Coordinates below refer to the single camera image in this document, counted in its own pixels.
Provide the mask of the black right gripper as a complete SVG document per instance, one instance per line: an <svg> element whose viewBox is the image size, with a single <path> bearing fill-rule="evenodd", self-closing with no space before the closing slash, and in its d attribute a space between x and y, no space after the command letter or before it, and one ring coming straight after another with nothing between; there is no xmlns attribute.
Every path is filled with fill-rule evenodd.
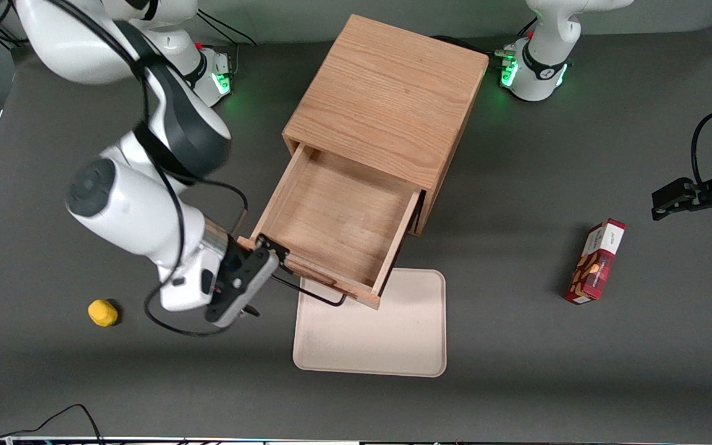
<svg viewBox="0 0 712 445"><path fill-rule="evenodd" d="M269 281L269 252L286 265L289 250L265 234L255 239L257 250L249 252L237 247L226 253L214 286L214 296L207 305L208 316L260 317L252 300Z"/></svg>

